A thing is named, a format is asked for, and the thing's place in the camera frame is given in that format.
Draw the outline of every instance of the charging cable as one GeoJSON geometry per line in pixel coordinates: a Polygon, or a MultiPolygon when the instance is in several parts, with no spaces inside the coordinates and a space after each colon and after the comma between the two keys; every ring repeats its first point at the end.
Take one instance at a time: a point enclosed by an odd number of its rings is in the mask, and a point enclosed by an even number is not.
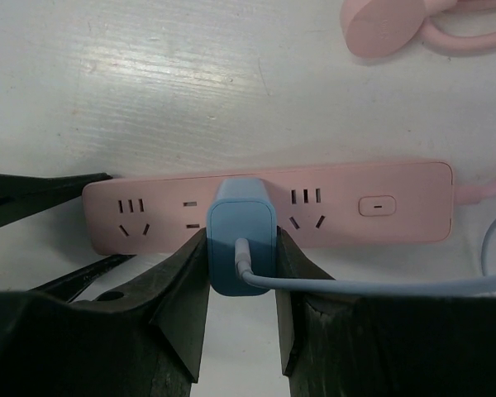
{"type": "MultiPolygon", "coordinates": [[[[487,246],[496,230],[493,222],[484,239],[482,266],[485,265],[487,246]]],[[[277,279],[254,275],[251,269],[250,244],[245,238],[235,243],[235,266],[237,276],[248,285],[262,289],[286,289],[290,291],[315,294],[351,295],[413,295],[413,296],[467,296],[496,292],[496,275],[479,277],[472,280],[452,280],[436,283],[384,284],[358,281],[277,279]]]]}

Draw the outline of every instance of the pink object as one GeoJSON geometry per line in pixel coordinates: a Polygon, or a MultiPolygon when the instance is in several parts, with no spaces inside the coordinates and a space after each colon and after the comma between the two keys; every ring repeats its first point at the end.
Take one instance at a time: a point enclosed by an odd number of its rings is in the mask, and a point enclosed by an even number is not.
{"type": "Polygon", "coordinates": [[[492,197],[496,197],[496,179],[483,186],[459,186],[455,190],[455,203],[458,205],[478,204],[492,197]]]}
{"type": "Polygon", "coordinates": [[[354,55],[380,58],[393,54],[418,32],[428,44],[453,53],[496,48],[496,32],[476,37],[448,35],[429,18],[445,10],[478,11],[496,8],[496,0],[345,0],[341,27],[354,55]]]}
{"type": "Polygon", "coordinates": [[[496,32],[474,37],[453,36],[437,28],[430,18],[424,21],[420,33],[427,44],[451,53],[470,53],[496,48],[496,32]]]}
{"type": "Polygon", "coordinates": [[[361,58],[380,58],[406,45],[424,19],[456,0],[345,0],[340,14],[347,47],[361,58]]]}
{"type": "Polygon", "coordinates": [[[455,7],[449,11],[453,12],[474,12],[485,11],[496,8],[496,0],[460,0],[455,7]]]}
{"type": "Polygon", "coordinates": [[[415,160],[90,184],[83,203],[95,250],[176,251],[206,224],[219,184],[237,176],[265,182],[278,225],[303,248],[438,242],[451,232],[452,169],[442,161],[415,160]]]}

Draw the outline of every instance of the pink power strip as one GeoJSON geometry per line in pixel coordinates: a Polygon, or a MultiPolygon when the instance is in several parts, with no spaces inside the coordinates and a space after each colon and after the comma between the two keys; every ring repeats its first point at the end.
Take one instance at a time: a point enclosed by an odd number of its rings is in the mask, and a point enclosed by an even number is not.
{"type": "Polygon", "coordinates": [[[278,224],[302,248],[439,242],[451,233],[452,168],[439,160],[113,179],[83,192],[96,252],[174,252],[205,227],[225,178],[265,182],[278,224]]]}

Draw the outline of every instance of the power switch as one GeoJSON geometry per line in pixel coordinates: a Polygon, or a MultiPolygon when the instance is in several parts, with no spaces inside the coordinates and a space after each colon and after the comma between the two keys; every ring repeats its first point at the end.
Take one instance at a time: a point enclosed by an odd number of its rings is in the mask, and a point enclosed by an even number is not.
{"type": "Polygon", "coordinates": [[[387,217],[395,213],[397,203],[391,196],[363,197],[358,203],[358,210],[364,217],[387,217]]]}

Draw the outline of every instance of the light blue charger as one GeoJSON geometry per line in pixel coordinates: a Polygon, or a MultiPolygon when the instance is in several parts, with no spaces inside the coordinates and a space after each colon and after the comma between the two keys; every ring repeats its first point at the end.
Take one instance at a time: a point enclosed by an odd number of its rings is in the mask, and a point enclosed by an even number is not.
{"type": "Polygon", "coordinates": [[[252,269],[264,277],[276,276],[277,217],[257,178],[225,179],[207,211],[207,257],[212,287],[222,295],[247,296],[267,292],[248,285],[236,274],[235,241],[250,243],[252,269]]]}

